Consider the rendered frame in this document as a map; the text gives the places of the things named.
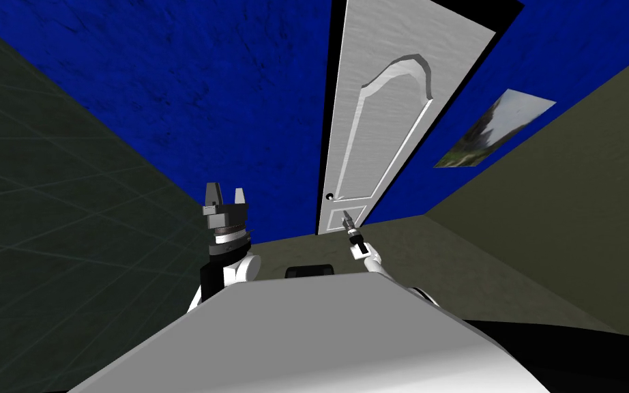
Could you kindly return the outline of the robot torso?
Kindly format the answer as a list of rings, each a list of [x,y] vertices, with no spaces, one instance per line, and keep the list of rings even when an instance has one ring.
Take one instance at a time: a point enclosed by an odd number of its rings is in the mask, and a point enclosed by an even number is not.
[[[372,273],[240,282],[69,393],[549,393],[462,319]]]

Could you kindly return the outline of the landscape picture on wall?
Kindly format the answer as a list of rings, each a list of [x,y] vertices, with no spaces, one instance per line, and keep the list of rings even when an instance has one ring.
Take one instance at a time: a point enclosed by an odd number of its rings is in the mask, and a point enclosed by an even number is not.
[[[507,89],[436,163],[436,168],[477,166],[554,106],[547,100]]]

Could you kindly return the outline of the white panelled door leaf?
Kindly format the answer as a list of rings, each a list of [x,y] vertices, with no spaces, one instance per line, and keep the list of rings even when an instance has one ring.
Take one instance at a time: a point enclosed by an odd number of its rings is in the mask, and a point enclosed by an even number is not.
[[[498,32],[489,14],[484,0],[347,0],[317,234],[369,217]]]

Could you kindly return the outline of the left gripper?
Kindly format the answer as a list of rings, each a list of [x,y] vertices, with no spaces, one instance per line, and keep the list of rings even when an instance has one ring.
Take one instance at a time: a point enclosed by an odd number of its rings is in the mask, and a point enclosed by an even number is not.
[[[205,206],[202,207],[202,213],[207,218],[209,229],[244,226],[248,218],[248,207],[243,188],[235,189],[234,204],[222,204],[220,184],[206,184]]]

